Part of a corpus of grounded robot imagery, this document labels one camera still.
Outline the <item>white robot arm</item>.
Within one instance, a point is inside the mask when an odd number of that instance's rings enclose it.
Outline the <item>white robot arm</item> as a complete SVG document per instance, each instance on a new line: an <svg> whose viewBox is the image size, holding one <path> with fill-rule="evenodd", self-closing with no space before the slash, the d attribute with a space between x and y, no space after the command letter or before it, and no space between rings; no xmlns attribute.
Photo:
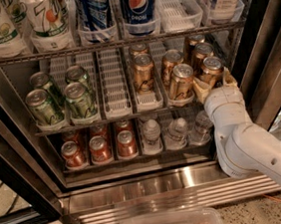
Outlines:
<svg viewBox="0 0 281 224"><path fill-rule="evenodd" d="M246 111L243 94L228 71L222 73L222 86L215 81L193 81L197 99L204 104L214 125L217 160L233 178L245 178L255 171L281 186L281 141L253 123Z"/></svg>

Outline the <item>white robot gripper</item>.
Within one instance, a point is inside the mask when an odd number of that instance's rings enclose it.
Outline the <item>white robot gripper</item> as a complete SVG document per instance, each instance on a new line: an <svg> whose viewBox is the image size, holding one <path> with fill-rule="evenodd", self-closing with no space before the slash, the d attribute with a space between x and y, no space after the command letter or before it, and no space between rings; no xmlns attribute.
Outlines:
<svg viewBox="0 0 281 224"><path fill-rule="evenodd" d="M193 81L193 89L200 103L216 128L252 122L245 108L243 94L239 91L236 79L225 67L223 87L215 88L216 80L203 82L200 78Z"/></svg>

